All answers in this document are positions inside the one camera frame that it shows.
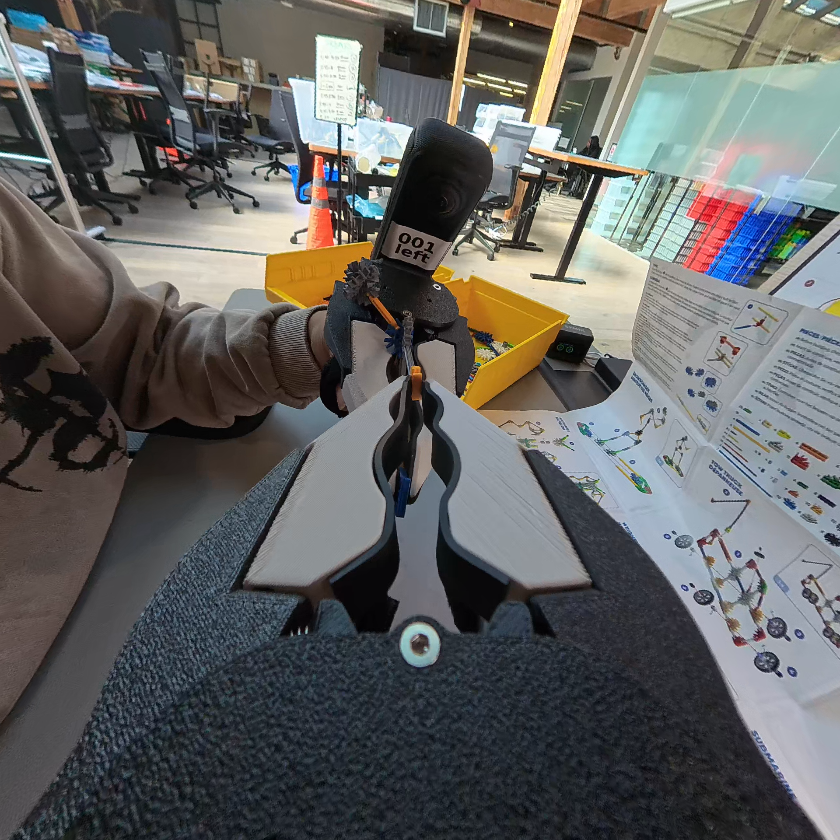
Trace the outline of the pile of toy building pieces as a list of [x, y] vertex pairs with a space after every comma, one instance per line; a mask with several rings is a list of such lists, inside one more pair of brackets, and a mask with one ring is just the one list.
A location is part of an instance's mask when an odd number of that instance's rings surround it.
[[495, 339], [490, 332], [469, 328], [469, 333], [475, 345], [474, 368], [476, 369], [501, 357], [516, 346], [513, 343]]

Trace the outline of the yellow plastic bin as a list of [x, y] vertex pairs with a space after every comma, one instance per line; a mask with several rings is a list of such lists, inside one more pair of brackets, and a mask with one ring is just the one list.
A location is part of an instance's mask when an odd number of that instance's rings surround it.
[[[330, 246], [269, 255], [266, 259], [266, 291], [271, 300], [318, 306], [336, 300], [348, 308], [351, 299], [344, 291], [344, 273], [349, 263], [371, 257], [372, 244]], [[469, 283], [454, 278], [454, 272], [436, 269], [430, 274], [423, 266], [412, 267], [397, 259], [379, 258], [379, 299], [395, 315], [408, 309], [415, 314], [457, 312], [469, 299]]]
[[511, 345], [494, 360], [489, 353], [479, 358], [461, 398], [480, 408], [540, 364], [568, 316], [477, 276], [444, 283], [455, 295], [471, 334], [488, 333], [496, 342]]

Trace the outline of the white sign on stand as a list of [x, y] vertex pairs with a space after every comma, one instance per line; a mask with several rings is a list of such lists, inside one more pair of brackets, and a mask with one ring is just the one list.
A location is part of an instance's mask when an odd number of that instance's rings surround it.
[[337, 126], [336, 168], [342, 169], [342, 126], [356, 124], [362, 45], [350, 38], [316, 36], [314, 118]]

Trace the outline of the wooden table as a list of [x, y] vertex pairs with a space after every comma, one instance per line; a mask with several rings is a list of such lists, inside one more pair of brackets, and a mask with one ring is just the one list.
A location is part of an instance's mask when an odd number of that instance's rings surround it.
[[570, 231], [570, 236], [566, 242], [558, 268], [552, 275], [536, 273], [531, 273], [530, 275], [530, 277], [535, 280], [550, 280], [584, 285], [585, 280], [581, 278], [567, 277], [566, 272], [570, 267], [572, 258], [574, 257], [574, 252], [577, 249], [581, 235], [585, 228], [586, 220], [592, 210], [596, 195], [604, 178], [632, 176], [635, 181], [638, 181], [648, 174], [648, 170], [640, 170], [634, 167], [628, 167], [612, 162], [599, 161], [580, 154], [570, 154], [556, 150], [543, 150], [536, 146], [530, 147], [527, 162], [531, 165], [537, 165], [543, 169], [543, 174], [538, 179], [537, 192], [535, 193], [536, 196], [539, 196], [541, 193], [546, 174], [555, 174], [556, 166], [554, 166], [554, 164], [556, 163], [564, 162], [576, 165], [582, 169], [584, 173], [591, 175], [591, 180], [585, 192], [581, 210], [574, 221], [572, 230]]

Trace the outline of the white folded instruction booklet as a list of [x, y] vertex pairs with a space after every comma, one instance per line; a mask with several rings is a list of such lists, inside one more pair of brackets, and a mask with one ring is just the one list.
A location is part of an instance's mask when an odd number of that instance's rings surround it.
[[653, 259], [593, 407], [483, 411], [656, 562], [752, 737], [838, 838], [838, 318]]

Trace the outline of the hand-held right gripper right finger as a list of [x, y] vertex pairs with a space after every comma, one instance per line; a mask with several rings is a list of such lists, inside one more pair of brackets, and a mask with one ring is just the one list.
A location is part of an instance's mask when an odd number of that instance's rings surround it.
[[540, 486], [528, 451], [440, 384], [436, 451], [450, 456], [440, 526], [457, 550], [527, 592], [589, 587], [592, 580]]

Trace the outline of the white printed task sheet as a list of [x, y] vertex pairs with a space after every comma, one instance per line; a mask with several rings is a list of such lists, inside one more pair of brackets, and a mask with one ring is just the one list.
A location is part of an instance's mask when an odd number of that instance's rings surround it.
[[788, 259], [762, 291], [838, 317], [839, 216]]

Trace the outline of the small black box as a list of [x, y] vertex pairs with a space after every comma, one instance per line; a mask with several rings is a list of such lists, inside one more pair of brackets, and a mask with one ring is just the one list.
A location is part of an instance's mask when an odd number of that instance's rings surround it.
[[595, 362], [595, 374], [600, 378], [609, 393], [614, 393], [623, 383], [633, 365], [632, 360], [625, 360], [611, 355], [603, 355]]

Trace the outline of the person's left forearm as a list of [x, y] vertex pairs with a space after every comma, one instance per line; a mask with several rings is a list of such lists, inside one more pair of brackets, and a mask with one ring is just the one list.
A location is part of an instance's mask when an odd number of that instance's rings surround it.
[[160, 282], [116, 281], [99, 329], [72, 351], [129, 427], [228, 427], [274, 403], [303, 408], [329, 360], [324, 306], [219, 311]]

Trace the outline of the black office chair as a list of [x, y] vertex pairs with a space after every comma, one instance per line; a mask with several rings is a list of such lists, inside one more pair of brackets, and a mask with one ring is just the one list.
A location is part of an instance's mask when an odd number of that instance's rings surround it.
[[143, 51], [142, 55], [145, 69], [154, 79], [168, 112], [170, 146], [178, 150], [188, 165], [198, 165], [199, 169], [211, 172], [210, 181], [192, 185], [186, 191], [185, 198], [190, 208], [197, 209], [196, 199], [208, 193], [216, 193], [224, 198], [235, 214], [240, 214], [235, 196], [248, 198], [253, 207], [259, 207], [259, 201], [254, 196], [231, 186], [223, 177], [223, 173], [230, 176], [227, 153], [233, 145], [218, 138], [217, 121], [213, 122], [209, 133], [201, 131], [188, 109], [182, 90], [165, 64], [162, 53]]
[[92, 117], [88, 79], [80, 55], [47, 51], [52, 90], [52, 121], [57, 132], [56, 152], [70, 190], [82, 205], [106, 212], [115, 225], [123, 220], [109, 204], [123, 204], [132, 214], [139, 209], [135, 196], [113, 193], [105, 171], [114, 163], [110, 148]]

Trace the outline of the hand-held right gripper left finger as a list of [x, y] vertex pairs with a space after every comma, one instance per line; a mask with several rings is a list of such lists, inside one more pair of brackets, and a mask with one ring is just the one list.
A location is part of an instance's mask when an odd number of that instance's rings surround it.
[[386, 598], [398, 571], [395, 509], [410, 486], [409, 381], [394, 381], [310, 446], [244, 588]]

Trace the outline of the black device with green display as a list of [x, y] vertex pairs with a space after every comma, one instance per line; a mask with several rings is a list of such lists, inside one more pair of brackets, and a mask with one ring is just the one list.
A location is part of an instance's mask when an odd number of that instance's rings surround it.
[[567, 322], [558, 331], [545, 355], [556, 361], [582, 364], [592, 348], [593, 340], [594, 335], [590, 329]]

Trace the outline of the red plastic crate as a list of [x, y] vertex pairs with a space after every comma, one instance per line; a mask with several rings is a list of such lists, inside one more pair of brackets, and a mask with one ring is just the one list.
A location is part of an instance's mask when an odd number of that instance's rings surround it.
[[689, 207], [700, 227], [685, 268], [735, 285], [746, 285], [804, 205], [752, 191], [706, 186]]

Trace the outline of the orange traffic cone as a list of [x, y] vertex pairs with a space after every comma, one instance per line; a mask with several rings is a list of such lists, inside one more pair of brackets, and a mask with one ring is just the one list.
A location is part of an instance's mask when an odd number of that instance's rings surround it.
[[322, 156], [320, 154], [315, 155], [310, 183], [307, 250], [330, 247], [335, 244], [329, 193], [330, 181], [329, 178], [325, 177], [326, 174]]

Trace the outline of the grey office chair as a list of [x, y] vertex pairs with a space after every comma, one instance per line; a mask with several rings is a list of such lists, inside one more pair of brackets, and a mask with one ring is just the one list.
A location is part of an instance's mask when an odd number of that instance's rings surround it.
[[508, 225], [491, 216], [494, 211], [508, 210], [513, 205], [519, 173], [535, 131], [536, 126], [530, 123], [497, 122], [489, 143], [494, 165], [490, 185], [471, 214], [464, 235], [455, 242], [451, 250], [453, 256], [458, 255], [459, 246], [478, 239], [488, 260], [494, 260]]

